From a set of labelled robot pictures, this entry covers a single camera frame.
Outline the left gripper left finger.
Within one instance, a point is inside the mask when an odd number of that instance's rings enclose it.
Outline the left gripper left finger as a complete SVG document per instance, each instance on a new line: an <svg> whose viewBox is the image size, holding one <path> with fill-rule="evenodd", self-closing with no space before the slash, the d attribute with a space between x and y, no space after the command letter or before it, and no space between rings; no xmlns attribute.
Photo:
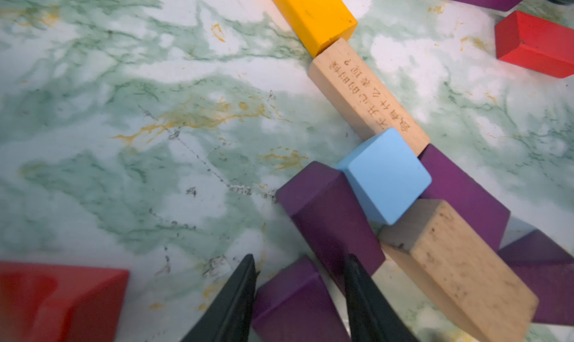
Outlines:
<svg viewBox="0 0 574 342"><path fill-rule="evenodd" d="M241 263L184 341L247 341L254 308L257 271L254 256Z"/></svg>

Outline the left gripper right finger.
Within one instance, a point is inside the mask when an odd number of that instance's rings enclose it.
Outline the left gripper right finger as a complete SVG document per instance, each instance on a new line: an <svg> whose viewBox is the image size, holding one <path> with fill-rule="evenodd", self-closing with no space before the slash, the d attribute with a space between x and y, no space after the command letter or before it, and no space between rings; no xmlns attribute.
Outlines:
<svg viewBox="0 0 574 342"><path fill-rule="evenodd" d="M344 281L352 341L418 341L353 254L345 256Z"/></svg>

